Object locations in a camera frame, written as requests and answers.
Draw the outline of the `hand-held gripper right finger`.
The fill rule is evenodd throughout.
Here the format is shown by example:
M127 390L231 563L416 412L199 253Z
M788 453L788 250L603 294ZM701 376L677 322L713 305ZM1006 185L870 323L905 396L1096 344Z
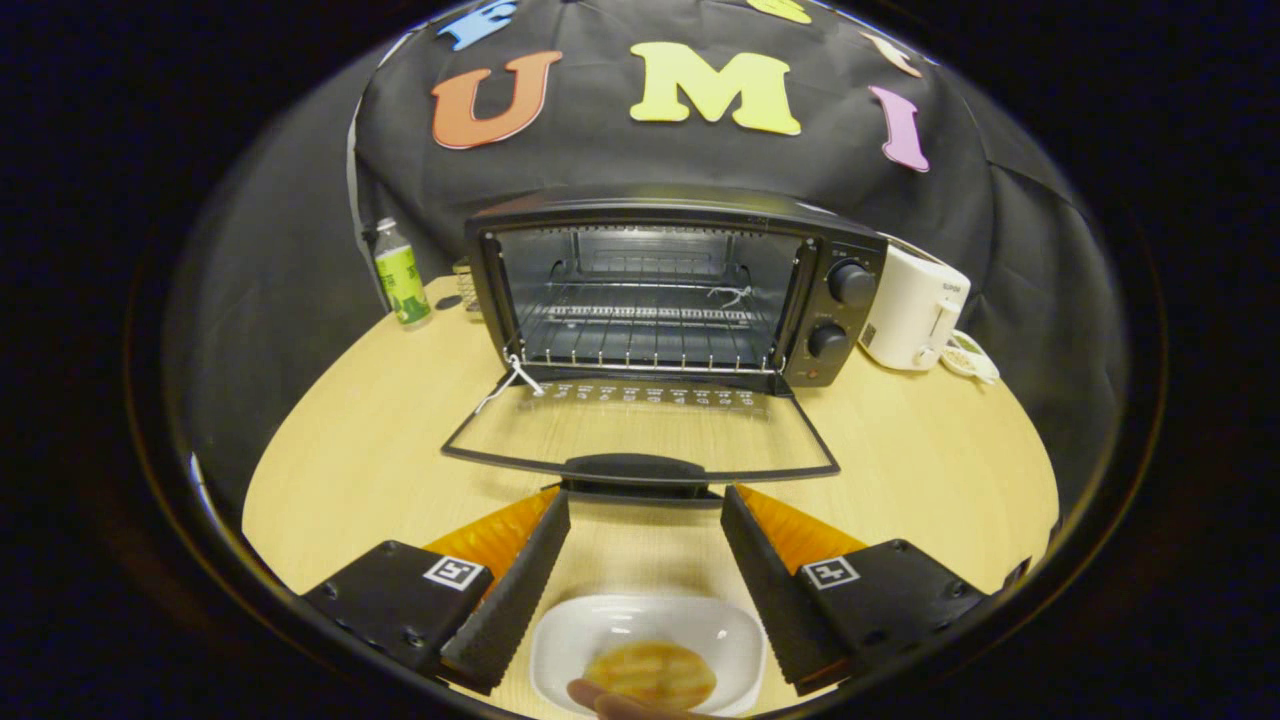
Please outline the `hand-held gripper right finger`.
M984 575L914 536L860 537L750 484L726 487L719 524L800 696L938 653L1030 571L1029 553Z

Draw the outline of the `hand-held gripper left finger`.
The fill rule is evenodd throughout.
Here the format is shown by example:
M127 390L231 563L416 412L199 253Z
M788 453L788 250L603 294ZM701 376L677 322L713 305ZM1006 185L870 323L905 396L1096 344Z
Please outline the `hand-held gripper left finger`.
M557 487L425 547L388 539L303 593L342 630L420 676L498 687L571 528Z

